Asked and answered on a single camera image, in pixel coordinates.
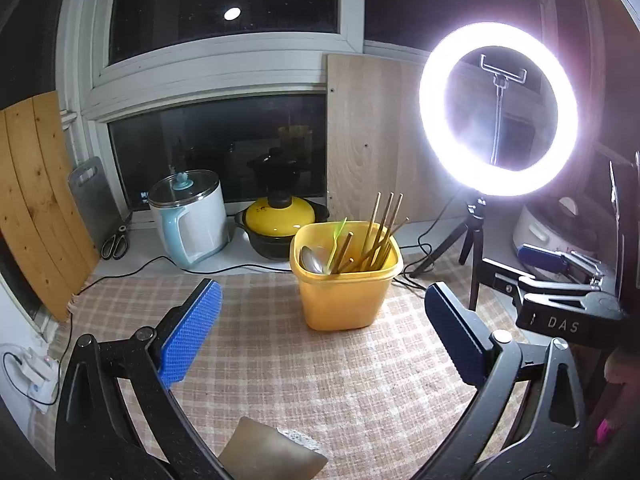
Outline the short wooden chopstick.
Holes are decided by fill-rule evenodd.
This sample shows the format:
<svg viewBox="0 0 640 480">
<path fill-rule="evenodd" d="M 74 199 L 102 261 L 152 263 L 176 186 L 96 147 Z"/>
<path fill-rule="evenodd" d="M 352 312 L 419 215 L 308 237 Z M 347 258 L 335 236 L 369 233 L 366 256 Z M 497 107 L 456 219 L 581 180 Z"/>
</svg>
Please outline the short wooden chopstick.
<svg viewBox="0 0 640 480">
<path fill-rule="evenodd" d="M 341 244 L 341 247 L 337 251 L 337 254 L 336 254 L 335 259 L 333 261 L 332 269 L 331 269 L 331 273 L 332 274 L 337 274 L 338 271 L 340 270 L 342 261 L 344 259 L 344 255 L 348 251 L 348 248 L 350 246 L 350 243 L 352 242 L 352 238 L 353 237 L 354 237 L 354 233 L 353 232 L 348 232 L 346 234 L 344 242 Z"/>
</svg>

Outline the green plastic spoon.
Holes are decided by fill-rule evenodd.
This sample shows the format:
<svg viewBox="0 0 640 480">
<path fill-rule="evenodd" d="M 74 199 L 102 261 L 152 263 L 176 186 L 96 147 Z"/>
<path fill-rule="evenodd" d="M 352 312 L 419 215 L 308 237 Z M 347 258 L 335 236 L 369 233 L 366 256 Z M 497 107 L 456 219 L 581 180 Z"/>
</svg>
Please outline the green plastic spoon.
<svg viewBox="0 0 640 480">
<path fill-rule="evenodd" d="M 346 222 L 347 222 L 347 218 L 344 218 L 341 222 L 338 222 L 336 227 L 334 228 L 334 231 L 332 234 L 333 245 L 329 253 L 328 261 L 326 262 L 326 267 L 324 268 L 324 270 L 326 271 L 326 274 L 330 274 L 332 272 L 333 263 L 334 263 L 335 255 L 337 252 L 338 240 L 342 235 L 344 227 L 346 226 Z"/>
</svg>

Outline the metal spoon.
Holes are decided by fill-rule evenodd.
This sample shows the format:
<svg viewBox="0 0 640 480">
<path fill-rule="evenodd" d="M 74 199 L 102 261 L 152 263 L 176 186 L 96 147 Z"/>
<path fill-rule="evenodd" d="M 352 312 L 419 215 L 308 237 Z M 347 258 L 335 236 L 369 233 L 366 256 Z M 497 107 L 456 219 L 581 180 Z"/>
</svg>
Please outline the metal spoon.
<svg viewBox="0 0 640 480">
<path fill-rule="evenodd" d="M 303 246 L 299 252 L 300 266 L 313 274 L 325 274 L 326 268 L 314 250 L 309 246 Z"/>
</svg>

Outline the white rice cooker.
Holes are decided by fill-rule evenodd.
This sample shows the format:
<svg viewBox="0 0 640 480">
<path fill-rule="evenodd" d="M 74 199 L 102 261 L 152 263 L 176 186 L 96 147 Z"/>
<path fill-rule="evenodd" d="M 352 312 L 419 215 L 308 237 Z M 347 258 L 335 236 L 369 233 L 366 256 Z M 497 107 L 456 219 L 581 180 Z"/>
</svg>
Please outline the white rice cooker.
<svg viewBox="0 0 640 480">
<path fill-rule="evenodd" d="M 568 196 L 539 196 L 528 200 L 516 222 L 512 243 L 514 250 L 529 244 L 556 252 L 579 252 L 594 257 L 598 236 L 591 222 Z"/>
</svg>

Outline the plush toy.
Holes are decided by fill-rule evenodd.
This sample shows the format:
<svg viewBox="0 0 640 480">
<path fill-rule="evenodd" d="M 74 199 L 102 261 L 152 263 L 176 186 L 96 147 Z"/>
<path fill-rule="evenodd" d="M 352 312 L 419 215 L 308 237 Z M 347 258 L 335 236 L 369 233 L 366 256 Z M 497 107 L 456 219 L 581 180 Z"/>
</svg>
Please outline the plush toy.
<svg viewBox="0 0 640 480">
<path fill-rule="evenodd" d="M 615 349 L 606 359 L 604 379 L 598 428 L 620 429 L 639 404 L 639 353 Z"/>
</svg>

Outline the white power strip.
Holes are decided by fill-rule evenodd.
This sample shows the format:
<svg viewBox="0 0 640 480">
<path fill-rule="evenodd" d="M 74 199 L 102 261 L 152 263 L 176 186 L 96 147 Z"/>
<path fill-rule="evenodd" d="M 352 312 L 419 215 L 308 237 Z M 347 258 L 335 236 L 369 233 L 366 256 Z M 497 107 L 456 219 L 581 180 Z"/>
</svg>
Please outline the white power strip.
<svg viewBox="0 0 640 480">
<path fill-rule="evenodd" d="M 21 373 L 38 388 L 58 378 L 58 362 L 50 356 L 40 356 L 33 348 L 28 348 L 22 351 L 21 360 Z"/>
</svg>

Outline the black tripod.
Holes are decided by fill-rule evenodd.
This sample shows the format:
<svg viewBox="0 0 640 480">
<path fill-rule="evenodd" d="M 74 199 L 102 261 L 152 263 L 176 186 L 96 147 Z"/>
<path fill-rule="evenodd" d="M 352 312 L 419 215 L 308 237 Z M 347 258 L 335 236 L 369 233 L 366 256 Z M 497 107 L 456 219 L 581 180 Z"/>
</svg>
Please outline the black tripod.
<svg viewBox="0 0 640 480">
<path fill-rule="evenodd" d="M 477 195 L 474 200 L 466 204 L 466 217 L 457 227 L 435 248 L 424 260 L 409 273 L 410 278 L 418 278 L 426 273 L 429 268 L 454 244 L 464 237 L 458 263 L 464 266 L 469 256 L 472 256 L 472 276 L 469 296 L 469 309 L 476 310 L 478 294 L 480 293 L 480 279 L 477 270 L 483 260 L 484 252 L 484 222 L 486 200 Z"/>
</svg>

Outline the pink checkered tablecloth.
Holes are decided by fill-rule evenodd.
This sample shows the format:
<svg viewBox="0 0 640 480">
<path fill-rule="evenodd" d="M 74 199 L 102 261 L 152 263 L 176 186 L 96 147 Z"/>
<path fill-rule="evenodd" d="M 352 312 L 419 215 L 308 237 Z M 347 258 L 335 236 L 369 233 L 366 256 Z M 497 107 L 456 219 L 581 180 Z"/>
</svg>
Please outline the pink checkered tablecloth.
<svg viewBox="0 0 640 480">
<path fill-rule="evenodd" d="M 73 342 L 124 339 L 178 306 L 199 276 L 106 280 L 68 307 Z M 409 479 L 444 440 L 475 389 L 460 379 L 417 292 L 393 284 L 363 330 L 316 332 L 292 274 L 216 278 L 221 314 L 174 394 L 217 454 L 240 418 L 314 439 L 317 479 Z"/>
</svg>

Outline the yellow plastic container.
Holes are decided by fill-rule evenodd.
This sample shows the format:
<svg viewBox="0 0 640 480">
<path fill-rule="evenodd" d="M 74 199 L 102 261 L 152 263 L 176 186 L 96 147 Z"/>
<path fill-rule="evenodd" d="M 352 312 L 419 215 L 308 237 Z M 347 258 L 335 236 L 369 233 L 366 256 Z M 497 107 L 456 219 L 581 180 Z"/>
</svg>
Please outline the yellow plastic container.
<svg viewBox="0 0 640 480">
<path fill-rule="evenodd" d="M 313 274 L 300 266 L 299 252 L 311 247 L 326 261 L 333 242 L 337 222 L 313 223 L 303 226 L 290 245 L 290 266 L 297 278 L 306 324 L 319 332 L 356 330 L 371 325 L 378 316 L 390 283 L 404 267 L 396 240 L 390 238 L 390 250 L 378 269 L 360 271 L 352 266 L 361 255 L 362 239 L 374 235 L 378 225 L 365 221 L 349 221 L 341 237 L 353 232 L 354 237 L 344 255 L 337 274 Z"/>
</svg>

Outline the black scissors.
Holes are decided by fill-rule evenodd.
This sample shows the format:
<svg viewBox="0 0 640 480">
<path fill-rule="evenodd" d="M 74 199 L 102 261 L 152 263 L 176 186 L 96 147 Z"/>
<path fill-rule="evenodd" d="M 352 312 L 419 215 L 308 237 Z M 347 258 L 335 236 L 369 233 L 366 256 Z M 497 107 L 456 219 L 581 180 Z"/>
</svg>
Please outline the black scissors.
<svg viewBox="0 0 640 480">
<path fill-rule="evenodd" d="M 103 260 L 120 260 L 129 249 L 129 237 L 126 224 L 121 224 L 106 240 L 104 240 L 100 256 Z"/>
</svg>

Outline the grey cutting board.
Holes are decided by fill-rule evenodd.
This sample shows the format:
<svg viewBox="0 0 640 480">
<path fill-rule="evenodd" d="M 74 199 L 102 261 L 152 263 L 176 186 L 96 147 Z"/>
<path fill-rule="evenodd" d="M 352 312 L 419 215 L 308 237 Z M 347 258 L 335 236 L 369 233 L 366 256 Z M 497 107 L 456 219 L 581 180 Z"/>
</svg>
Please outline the grey cutting board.
<svg viewBox="0 0 640 480">
<path fill-rule="evenodd" d="M 67 183 L 81 219 L 96 248 L 100 249 L 122 223 L 102 160 L 93 156 L 82 162 L 67 177 Z"/>
</svg>

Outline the pine wood board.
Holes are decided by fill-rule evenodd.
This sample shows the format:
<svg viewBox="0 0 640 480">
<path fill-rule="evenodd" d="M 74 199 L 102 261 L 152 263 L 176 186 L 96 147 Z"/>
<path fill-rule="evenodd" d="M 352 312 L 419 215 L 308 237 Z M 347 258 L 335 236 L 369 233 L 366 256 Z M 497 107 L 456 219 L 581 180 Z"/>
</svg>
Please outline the pine wood board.
<svg viewBox="0 0 640 480">
<path fill-rule="evenodd" d="M 71 172 L 56 92 L 1 111 L 1 234 L 58 322 L 99 262 L 67 181 Z"/>
</svg>

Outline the light laminate wood board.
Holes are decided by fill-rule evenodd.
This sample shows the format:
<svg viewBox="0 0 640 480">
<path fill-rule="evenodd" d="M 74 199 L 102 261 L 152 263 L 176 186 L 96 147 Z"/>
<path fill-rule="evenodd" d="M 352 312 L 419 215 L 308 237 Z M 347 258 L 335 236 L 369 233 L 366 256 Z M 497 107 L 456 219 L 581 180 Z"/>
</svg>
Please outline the light laminate wood board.
<svg viewBox="0 0 640 480">
<path fill-rule="evenodd" d="M 369 55 L 326 57 L 326 194 L 330 217 L 367 220 L 375 196 L 404 196 L 412 222 L 461 218 L 464 191 L 424 136 L 422 67 Z"/>
</svg>

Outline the light blue electric pot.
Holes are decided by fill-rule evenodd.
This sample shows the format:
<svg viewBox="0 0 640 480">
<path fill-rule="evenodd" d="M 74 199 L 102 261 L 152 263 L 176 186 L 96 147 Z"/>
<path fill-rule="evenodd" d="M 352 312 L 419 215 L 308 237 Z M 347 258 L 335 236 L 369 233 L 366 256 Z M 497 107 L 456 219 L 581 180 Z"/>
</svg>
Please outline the light blue electric pot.
<svg viewBox="0 0 640 480">
<path fill-rule="evenodd" d="M 167 255 L 183 269 L 215 255 L 229 243 L 219 177 L 194 169 L 156 182 L 148 202 Z"/>
</svg>

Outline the yellow lid black casserole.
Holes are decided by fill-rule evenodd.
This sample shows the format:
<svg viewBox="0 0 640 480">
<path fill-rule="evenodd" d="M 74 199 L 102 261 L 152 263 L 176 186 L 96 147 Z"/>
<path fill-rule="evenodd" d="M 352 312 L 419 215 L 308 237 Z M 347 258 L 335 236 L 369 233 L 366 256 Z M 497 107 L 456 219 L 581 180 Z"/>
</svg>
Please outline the yellow lid black casserole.
<svg viewBox="0 0 640 480">
<path fill-rule="evenodd" d="M 270 260 L 288 260 L 296 233 L 303 226 L 328 219 L 326 205 L 288 191 L 271 191 L 234 216 L 236 226 L 247 234 L 254 251 Z"/>
</svg>

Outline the white window frame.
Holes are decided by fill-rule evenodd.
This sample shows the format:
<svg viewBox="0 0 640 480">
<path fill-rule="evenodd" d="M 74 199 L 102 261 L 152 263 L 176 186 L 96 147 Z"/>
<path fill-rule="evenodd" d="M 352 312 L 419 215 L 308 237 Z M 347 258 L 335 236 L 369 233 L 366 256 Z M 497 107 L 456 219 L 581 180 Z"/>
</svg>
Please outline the white window frame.
<svg viewBox="0 0 640 480">
<path fill-rule="evenodd" d="M 55 80 L 62 110 L 110 122 L 163 107 L 241 93 L 316 91 L 328 53 L 421 64 L 427 53 L 367 40 L 364 0 L 338 0 L 338 31 L 252 32 L 206 38 L 110 63 L 114 0 L 63 0 Z"/>
</svg>

